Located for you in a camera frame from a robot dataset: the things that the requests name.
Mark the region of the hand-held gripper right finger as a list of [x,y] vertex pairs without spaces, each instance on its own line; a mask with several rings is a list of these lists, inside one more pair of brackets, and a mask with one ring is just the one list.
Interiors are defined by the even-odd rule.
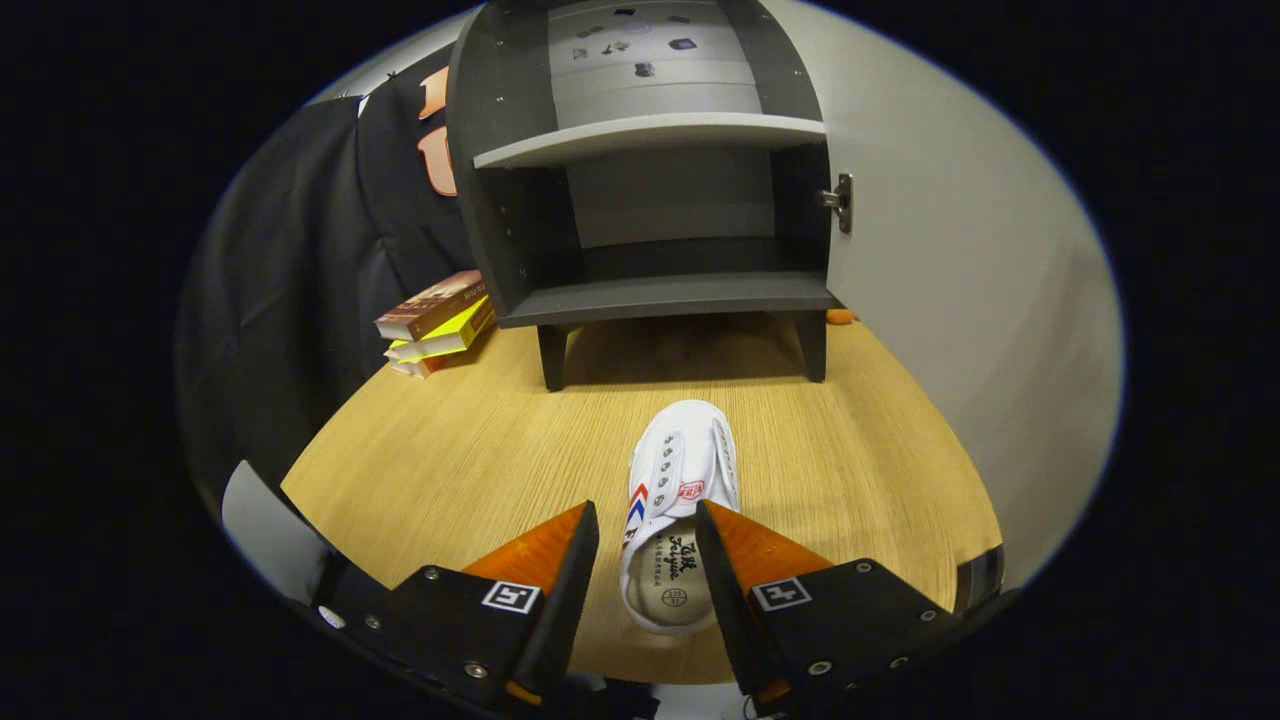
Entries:
[[733,676],[759,714],[849,714],[965,626],[874,559],[832,564],[710,501],[695,528]]

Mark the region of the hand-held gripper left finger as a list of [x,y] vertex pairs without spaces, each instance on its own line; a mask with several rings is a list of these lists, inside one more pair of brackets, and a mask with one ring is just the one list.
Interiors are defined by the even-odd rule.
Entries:
[[425,565],[387,587],[352,562],[312,609],[340,642],[470,714],[539,714],[564,682],[599,546],[584,501],[462,569]]

